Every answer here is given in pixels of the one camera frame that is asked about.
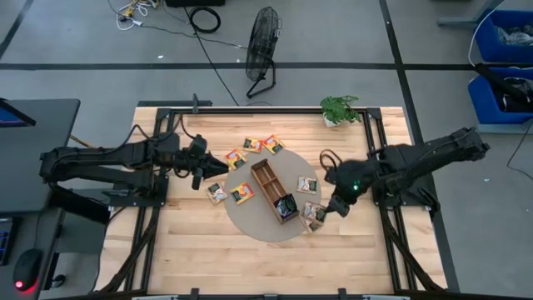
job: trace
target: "wooden tabletop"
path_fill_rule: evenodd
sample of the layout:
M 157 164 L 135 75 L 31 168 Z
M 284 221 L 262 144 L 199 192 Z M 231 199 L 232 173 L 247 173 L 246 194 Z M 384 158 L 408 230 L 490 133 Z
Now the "wooden tabletop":
M 137 108 L 133 122 L 151 133 L 156 111 L 157 107 Z M 381 113 L 389 144 L 411 143 L 402 108 L 382 107 Z M 275 133 L 286 148 L 315 168 L 324 205 L 334 187 L 323 180 L 320 151 L 330 148 L 343 159 L 361 160 L 368 152 L 362 123 L 327 128 L 320 114 L 199 114 L 185 115 L 184 121 L 186 130 L 206 138 L 208 150 L 222 161 L 225 154 L 242 146 L 245 137 L 267 138 Z M 373 132 L 379 145 L 375 125 Z M 190 139 L 180 128 L 178 133 L 185 147 Z M 141 139 L 140 134 L 132 137 Z M 325 226 L 313 234 L 261 242 L 237 229 L 222 203 L 214 206 L 207 198 L 207 185 L 225 177 L 208 179 L 193 191 L 191 178 L 171 175 L 167 205 L 159 217 L 149 293 L 188 294 L 191 288 L 200 288 L 201 294 L 336 294 L 343 287 L 353 294 L 393 292 L 380 214 L 370 192 L 359 198 L 347 217 L 329 214 Z M 137 210 L 127 208 L 110 224 L 97 289 L 109 282 L 129 254 Z M 412 253 L 445 287 L 429 213 L 423 207 L 403 207 L 402 212 Z M 403 262 L 396 255 L 406 288 Z M 138 262 L 137 273 L 144 260 Z

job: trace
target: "potted plant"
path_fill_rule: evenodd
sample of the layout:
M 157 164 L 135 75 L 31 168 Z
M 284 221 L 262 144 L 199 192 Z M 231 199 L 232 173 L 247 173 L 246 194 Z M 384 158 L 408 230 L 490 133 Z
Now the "potted plant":
M 359 113 L 353 111 L 350 107 L 350 104 L 356 100 L 359 100 L 359 98 L 354 96 L 329 96 L 322 99 L 320 106 L 322 106 L 326 126 L 334 127 L 345 120 L 350 123 L 353 123 L 356 120 L 360 122 L 361 117 L 359 116 Z

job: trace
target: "plastic bin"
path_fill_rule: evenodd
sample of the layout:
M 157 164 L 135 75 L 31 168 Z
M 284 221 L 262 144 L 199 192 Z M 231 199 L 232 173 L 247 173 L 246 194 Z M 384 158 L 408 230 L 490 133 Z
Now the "plastic bin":
M 533 63 L 533 46 L 506 45 L 498 37 L 500 28 L 523 28 L 533 25 L 533 12 L 495 11 L 480 26 L 476 34 L 481 56 L 487 62 Z
M 504 78 L 533 79 L 533 69 L 493 67 L 491 70 Z M 468 92 L 476 109 L 477 119 L 481 124 L 522 124 L 533 118 L 531 112 L 502 112 L 498 107 L 491 85 L 482 76 L 478 76 L 468 85 Z

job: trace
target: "electric fan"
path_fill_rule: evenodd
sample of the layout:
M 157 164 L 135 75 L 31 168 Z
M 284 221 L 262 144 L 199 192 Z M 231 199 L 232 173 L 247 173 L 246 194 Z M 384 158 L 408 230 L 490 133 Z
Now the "electric fan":
M 255 83 L 247 93 L 249 98 L 263 93 L 276 85 L 276 64 L 272 60 L 274 49 L 280 34 L 280 19 L 272 7 L 265 7 L 259 11 L 253 24 L 247 54 L 247 76 Z M 272 84 L 260 91 L 252 92 L 257 84 L 265 79 L 268 68 L 272 66 Z

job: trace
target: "wooden divider tray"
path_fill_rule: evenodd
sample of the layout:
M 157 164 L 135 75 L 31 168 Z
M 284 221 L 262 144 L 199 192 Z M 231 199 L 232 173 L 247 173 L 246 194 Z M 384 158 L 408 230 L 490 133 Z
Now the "wooden divider tray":
M 266 158 L 252 165 L 251 170 L 253 177 L 256 179 L 257 184 L 259 184 L 259 187 L 265 195 L 265 199 L 269 204 L 268 206 L 272 208 L 272 211 L 276 215 L 277 220 L 281 224 L 291 220 L 292 218 L 298 215 L 298 210 L 296 210 L 290 215 L 282 217 L 279 211 L 277 210 L 277 202 L 281 201 L 283 197 L 291 195 L 287 195 L 285 188 L 277 178 L 276 174 L 274 173 L 274 170 L 272 169 L 271 164 Z

